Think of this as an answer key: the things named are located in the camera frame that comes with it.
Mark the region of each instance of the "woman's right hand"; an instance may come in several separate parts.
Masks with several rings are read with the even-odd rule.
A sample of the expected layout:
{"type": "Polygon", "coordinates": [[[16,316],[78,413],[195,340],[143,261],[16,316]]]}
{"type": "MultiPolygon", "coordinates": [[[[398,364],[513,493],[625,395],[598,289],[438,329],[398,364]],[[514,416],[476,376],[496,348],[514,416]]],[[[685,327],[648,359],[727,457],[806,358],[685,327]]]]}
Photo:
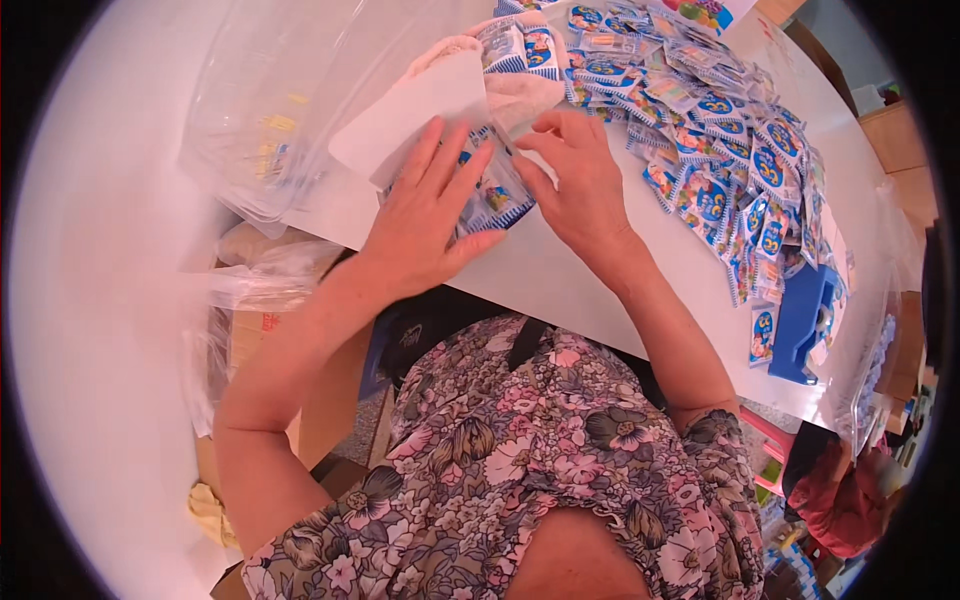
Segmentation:
{"type": "Polygon", "coordinates": [[[533,130],[516,145],[546,160],[557,173],[557,187],[529,158],[515,156],[514,166],[557,236],[591,269],[598,260],[616,256],[624,244],[634,244],[636,234],[623,207],[623,177],[603,121],[572,110],[548,110],[533,130]]]}

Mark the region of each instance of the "hand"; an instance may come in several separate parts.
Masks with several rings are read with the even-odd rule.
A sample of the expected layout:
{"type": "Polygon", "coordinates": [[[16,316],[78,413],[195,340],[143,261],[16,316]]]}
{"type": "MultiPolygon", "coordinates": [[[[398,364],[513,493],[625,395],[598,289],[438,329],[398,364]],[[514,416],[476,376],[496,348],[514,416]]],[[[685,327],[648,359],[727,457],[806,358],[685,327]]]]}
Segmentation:
{"type": "Polygon", "coordinates": [[[514,166],[547,224],[588,266],[636,234],[623,207],[623,177],[613,161],[603,121],[569,110],[548,110],[516,141],[536,150],[557,173],[553,181],[524,156],[514,166]]]}
{"type": "Polygon", "coordinates": [[[447,281],[506,237],[502,229],[473,233],[447,247],[467,198],[493,155],[487,142],[453,176],[467,143],[461,123],[440,144],[444,120],[434,117],[411,151],[387,202],[355,260],[385,286],[389,301],[415,296],[447,281]]]}

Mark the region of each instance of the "yellow cloth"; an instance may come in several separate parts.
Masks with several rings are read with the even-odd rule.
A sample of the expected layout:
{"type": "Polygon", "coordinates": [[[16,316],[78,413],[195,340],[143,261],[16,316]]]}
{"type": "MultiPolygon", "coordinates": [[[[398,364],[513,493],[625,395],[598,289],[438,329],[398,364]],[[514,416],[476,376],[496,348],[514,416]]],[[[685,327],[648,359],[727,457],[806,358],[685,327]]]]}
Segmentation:
{"type": "Polygon", "coordinates": [[[233,528],[227,520],[224,505],[220,503],[217,496],[213,495],[210,486],[206,483],[198,483],[191,488],[190,495],[186,499],[186,507],[208,538],[225,548],[240,549],[240,544],[233,535],[233,528]]]}

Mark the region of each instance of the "black strap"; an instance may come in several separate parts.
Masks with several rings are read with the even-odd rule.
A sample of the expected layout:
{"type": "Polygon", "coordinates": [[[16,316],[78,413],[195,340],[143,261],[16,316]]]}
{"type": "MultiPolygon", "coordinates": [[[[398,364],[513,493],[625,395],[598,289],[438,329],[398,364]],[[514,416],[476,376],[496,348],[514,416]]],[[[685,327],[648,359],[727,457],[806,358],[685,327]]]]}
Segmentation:
{"type": "Polygon", "coordinates": [[[511,371],[516,371],[517,367],[534,357],[540,347],[540,338],[548,326],[550,325],[539,319],[527,317],[526,323],[516,335],[514,347],[510,348],[510,354],[507,355],[507,367],[511,371]]]}

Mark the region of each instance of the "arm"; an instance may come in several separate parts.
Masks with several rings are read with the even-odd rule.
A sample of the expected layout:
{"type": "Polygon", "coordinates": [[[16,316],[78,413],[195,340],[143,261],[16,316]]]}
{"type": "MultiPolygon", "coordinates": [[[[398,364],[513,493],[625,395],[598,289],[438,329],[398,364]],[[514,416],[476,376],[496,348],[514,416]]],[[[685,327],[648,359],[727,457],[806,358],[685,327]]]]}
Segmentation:
{"type": "Polygon", "coordinates": [[[630,227],[622,177],[603,122],[551,110],[533,129],[516,144],[537,151],[557,173],[558,185],[528,158],[519,156],[516,168],[546,222],[623,303],[677,430],[708,410],[739,414],[720,357],[630,227]],[[696,376],[690,365],[696,366],[696,376]]]}
{"type": "Polygon", "coordinates": [[[447,248],[492,147],[477,151],[451,179],[468,128],[456,127],[438,149],[443,130],[440,119],[427,126],[360,253],[330,273],[263,341],[224,393],[214,449],[222,499],[247,556],[331,501],[284,434],[317,393],[324,363],[390,303],[440,285],[505,235],[485,231],[447,248]]]}

